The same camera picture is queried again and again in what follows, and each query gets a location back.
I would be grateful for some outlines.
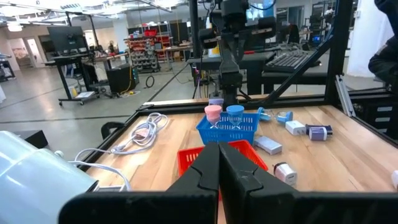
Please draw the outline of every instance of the concrete floor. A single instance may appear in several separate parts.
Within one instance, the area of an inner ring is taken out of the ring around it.
[[[167,68],[166,64],[162,66],[163,70]],[[183,66],[183,62],[173,63],[175,72]],[[142,74],[141,82],[136,88],[141,92],[136,95],[118,99],[103,96],[88,101],[84,106],[75,102],[64,102],[63,107],[60,107],[58,98],[64,98],[66,94],[56,68],[30,68],[15,73],[17,79],[0,84],[7,96],[7,100],[0,104],[0,130],[42,129],[51,150],[63,151],[66,159],[74,158],[82,149],[98,146],[102,142],[100,129],[104,123],[127,120],[173,76],[173,72],[155,73],[154,86],[144,88],[149,74]],[[172,80],[153,101],[190,99],[193,95],[193,82],[189,67],[178,79],[187,83],[181,84],[176,79]],[[370,78],[345,77],[345,80],[352,89],[381,86]],[[298,85],[297,90],[319,94],[325,91],[325,87]],[[291,86],[287,91],[295,92],[296,86]]]

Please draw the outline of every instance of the blue basket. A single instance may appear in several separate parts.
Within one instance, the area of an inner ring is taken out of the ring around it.
[[[221,121],[217,124],[217,128],[210,129],[211,124],[207,121],[206,115],[197,125],[201,140],[204,144],[210,141],[235,141],[248,140],[253,144],[254,133],[257,131],[259,123],[259,115],[257,113],[243,113],[243,120],[240,123],[239,129],[232,129],[233,125],[228,121],[228,113],[221,113]]]

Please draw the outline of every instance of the red storage bin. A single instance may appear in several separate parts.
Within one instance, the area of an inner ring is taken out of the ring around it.
[[[256,153],[256,151],[247,140],[231,141],[228,144],[237,149],[246,158],[253,161],[253,163],[255,163],[257,166],[263,168],[265,171],[268,170],[267,165],[264,163],[264,161],[262,161],[260,156]],[[189,166],[193,163],[193,161],[198,157],[199,153],[204,148],[205,147],[202,146],[192,149],[183,149],[177,153],[178,174],[180,177],[189,168]]]
[[[157,33],[157,29],[149,29],[149,30],[144,31],[144,36],[152,37],[152,36],[156,36],[156,33]]]

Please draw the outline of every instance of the black jacket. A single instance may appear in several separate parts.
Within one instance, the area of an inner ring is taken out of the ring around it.
[[[395,84],[398,76],[398,39],[395,36],[370,59],[368,67],[382,81]]]

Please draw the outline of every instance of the ceiling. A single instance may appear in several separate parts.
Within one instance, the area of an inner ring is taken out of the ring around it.
[[[172,12],[188,0],[0,0],[0,23],[67,25],[67,13],[73,20],[86,20],[88,15],[117,19],[118,14],[160,9]]]

